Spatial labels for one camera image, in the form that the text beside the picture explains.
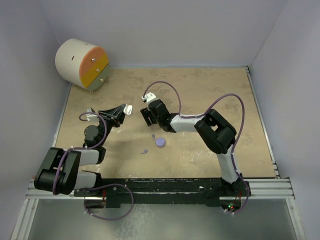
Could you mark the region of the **white earbud charging case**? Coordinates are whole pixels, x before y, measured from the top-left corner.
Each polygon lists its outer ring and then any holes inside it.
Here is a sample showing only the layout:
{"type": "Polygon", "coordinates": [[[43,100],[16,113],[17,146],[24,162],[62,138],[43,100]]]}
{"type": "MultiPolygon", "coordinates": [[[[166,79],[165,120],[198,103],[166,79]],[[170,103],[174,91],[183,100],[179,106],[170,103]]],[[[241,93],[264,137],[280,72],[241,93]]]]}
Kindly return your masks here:
{"type": "Polygon", "coordinates": [[[132,114],[132,111],[133,111],[133,106],[130,105],[130,104],[126,104],[123,112],[124,112],[126,115],[131,115],[131,114],[132,114]]]}

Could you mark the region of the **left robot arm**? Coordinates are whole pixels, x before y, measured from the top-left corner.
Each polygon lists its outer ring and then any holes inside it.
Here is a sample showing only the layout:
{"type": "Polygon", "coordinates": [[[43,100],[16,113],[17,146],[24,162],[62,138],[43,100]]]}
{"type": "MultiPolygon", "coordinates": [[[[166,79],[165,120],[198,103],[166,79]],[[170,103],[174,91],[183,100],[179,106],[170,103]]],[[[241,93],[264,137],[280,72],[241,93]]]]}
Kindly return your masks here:
{"type": "Polygon", "coordinates": [[[84,129],[82,146],[68,149],[51,147],[34,177],[37,190],[54,195],[68,195],[73,190],[85,189],[91,196],[103,191],[103,184],[95,172],[80,172],[79,167],[101,164],[106,155],[104,143],[112,128],[120,127],[126,115],[132,113],[132,106],[121,104],[109,110],[95,112],[92,108],[79,116],[82,122],[97,122],[84,129]]]}

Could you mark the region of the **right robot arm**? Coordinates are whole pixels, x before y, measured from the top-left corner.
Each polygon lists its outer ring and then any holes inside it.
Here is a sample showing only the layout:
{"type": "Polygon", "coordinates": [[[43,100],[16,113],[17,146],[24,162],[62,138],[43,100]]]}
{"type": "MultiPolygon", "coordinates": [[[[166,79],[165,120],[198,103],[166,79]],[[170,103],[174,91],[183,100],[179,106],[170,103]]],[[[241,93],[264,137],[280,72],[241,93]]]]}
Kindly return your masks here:
{"type": "Polygon", "coordinates": [[[198,133],[207,148],[216,154],[221,170],[222,190],[228,196],[240,190],[242,174],[238,169],[233,153],[236,144],[235,128],[215,109],[204,116],[170,113],[159,98],[142,98],[147,107],[140,110],[146,124],[159,125],[168,133],[198,133]]]}

